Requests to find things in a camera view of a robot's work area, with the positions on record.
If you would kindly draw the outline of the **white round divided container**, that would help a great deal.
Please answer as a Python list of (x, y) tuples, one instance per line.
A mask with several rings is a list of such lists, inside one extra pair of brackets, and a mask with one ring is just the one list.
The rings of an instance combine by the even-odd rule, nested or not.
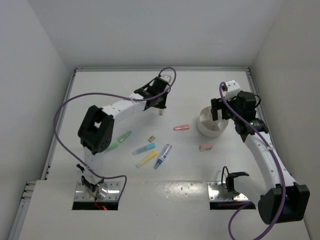
[(197, 119), (198, 130), (206, 137), (217, 138), (227, 128), (229, 121), (222, 119), (222, 114), (218, 112), (218, 120), (212, 119), (211, 107), (203, 108)]

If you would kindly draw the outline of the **pink highlighter pen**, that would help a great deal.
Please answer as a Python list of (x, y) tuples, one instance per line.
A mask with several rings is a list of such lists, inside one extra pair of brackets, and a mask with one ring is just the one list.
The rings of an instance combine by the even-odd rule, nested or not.
[(189, 124), (177, 125), (173, 128), (174, 131), (185, 131), (185, 130), (189, 130), (189, 129), (190, 129)]

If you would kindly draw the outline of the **small yellow eraser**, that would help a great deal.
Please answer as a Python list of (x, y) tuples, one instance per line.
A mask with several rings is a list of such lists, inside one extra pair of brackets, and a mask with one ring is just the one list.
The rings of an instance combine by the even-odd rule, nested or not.
[(148, 140), (150, 141), (150, 142), (152, 142), (152, 141), (154, 141), (155, 140), (155, 136), (150, 136), (149, 138), (148, 138)]

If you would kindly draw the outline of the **blue highlighter pen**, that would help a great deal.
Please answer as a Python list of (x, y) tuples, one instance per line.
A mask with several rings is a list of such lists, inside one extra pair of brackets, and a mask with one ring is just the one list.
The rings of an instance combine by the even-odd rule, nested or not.
[(132, 152), (132, 155), (133, 155), (133, 156), (136, 156), (136, 155), (142, 154), (142, 153), (144, 153), (144, 152), (147, 152), (147, 151), (149, 151), (149, 150), (154, 149), (155, 147), (156, 147), (156, 144), (155, 144), (155, 143), (149, 143), (149, 144), (147, 144), (147, 145), (145, 145), (145, 146), (143, 146), (143, 147), (140, 147), (140, 148), (134, 150), (134, 151)]

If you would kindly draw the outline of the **green highlighter pen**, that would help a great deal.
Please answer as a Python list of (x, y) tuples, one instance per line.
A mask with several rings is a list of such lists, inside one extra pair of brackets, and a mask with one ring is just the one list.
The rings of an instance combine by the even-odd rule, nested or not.
[(121, 136), (117, 138), (117, 140), (109, 145), (109, 147), (105, 150), (105, 152), (110, 152), (116, 149), (121, 143), (123, 143), (130, 135), (132, 134), (131, 130), (126, 131)]

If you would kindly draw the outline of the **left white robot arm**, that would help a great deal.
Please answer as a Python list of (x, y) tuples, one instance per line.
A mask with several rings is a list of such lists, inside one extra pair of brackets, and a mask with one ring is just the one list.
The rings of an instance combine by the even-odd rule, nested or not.
[(156, 99), (150, 98), (167, 90), (170, 83), (170, 76), (157, 76), (143, 87), (136, 89), (128, 100), (120, 100), (103, 107), (96, 105), (89, 107), (77, 134), (83, 146), (86, 164), (81, 183), (90, 192), (96, 193), (100, 184), (104, 182), (101, 177), (103, 152), (112, 142), (114, 126), (131, 115), (149, 108), (165, 109), (167, 93)]

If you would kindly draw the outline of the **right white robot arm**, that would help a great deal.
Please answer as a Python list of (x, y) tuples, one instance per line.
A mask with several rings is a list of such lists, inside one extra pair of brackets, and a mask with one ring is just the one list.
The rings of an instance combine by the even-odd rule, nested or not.
[(272, 221), (301, 221), (310, 191), (305, 184), (297, 183), (274, 150), (266, 124), (256, 117), (260, 103), (258, 95), (242, 90), (228, 100), (211, 100), (212, 119), (217, 120), (221, 113), (222, 119), (234, 121), (235, 131), (251, 151), (264, 180), (263, 186), (257, 186), (248, 173), (231, 172), (225, 179), (225, 188), (229, 193), (246, 195), (267, 225)]

